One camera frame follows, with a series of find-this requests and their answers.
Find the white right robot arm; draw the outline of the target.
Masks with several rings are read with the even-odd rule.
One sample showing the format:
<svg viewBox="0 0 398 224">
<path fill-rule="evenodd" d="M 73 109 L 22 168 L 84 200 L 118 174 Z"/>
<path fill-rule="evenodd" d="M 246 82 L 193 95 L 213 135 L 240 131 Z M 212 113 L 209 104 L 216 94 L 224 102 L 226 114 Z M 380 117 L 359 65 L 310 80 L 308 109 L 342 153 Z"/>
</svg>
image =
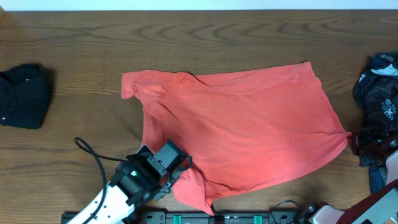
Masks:
<svg viewBox="0 0 398 224">
<path fill-rule="evenodd" d="M 397 223 L 397 132 L 381 135 L 375 128 L 365 128 L 353 133 L 349 144 L 359 157 L 360 166 L 374 165 L 381 172 L 381 189 L 345 211 L 325 202 L 314 203 L 298 216 L 296 223 Z"/>
</svg>

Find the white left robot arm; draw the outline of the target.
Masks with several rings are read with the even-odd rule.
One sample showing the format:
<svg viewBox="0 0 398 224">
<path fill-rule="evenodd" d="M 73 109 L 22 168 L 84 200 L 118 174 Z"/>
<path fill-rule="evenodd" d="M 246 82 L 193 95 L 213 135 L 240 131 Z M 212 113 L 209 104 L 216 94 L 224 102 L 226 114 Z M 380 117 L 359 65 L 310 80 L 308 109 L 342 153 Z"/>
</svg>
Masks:
<svg viewBox="0 0 398 224">
<path fill-rule="evenodd" d="M 125 161 L 117 167 L 105 189 L 68 223 L 121 223 L 136 208 L 169 194 L 185 169 L 180 166 L 167 170 L 157 161 Z"/>
</svg>

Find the red orange t-shirt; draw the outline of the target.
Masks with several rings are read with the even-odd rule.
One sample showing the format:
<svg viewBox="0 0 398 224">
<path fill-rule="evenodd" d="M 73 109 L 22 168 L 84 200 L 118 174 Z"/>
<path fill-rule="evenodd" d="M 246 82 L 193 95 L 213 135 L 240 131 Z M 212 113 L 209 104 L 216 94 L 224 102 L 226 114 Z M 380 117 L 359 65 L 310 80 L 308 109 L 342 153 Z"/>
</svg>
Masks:
<svg viewBox="0 0 398 224">
<path fill-rule="evenodd" d="M 142 142 L 172 141 L 193 159 L 175 198 L 212 214 L 212 203 L 298 179 L 347 146 L 310 62 L 194 76 L 141 70 L 121 79 L 121 96 L 142 103 Z"/>
</svg>

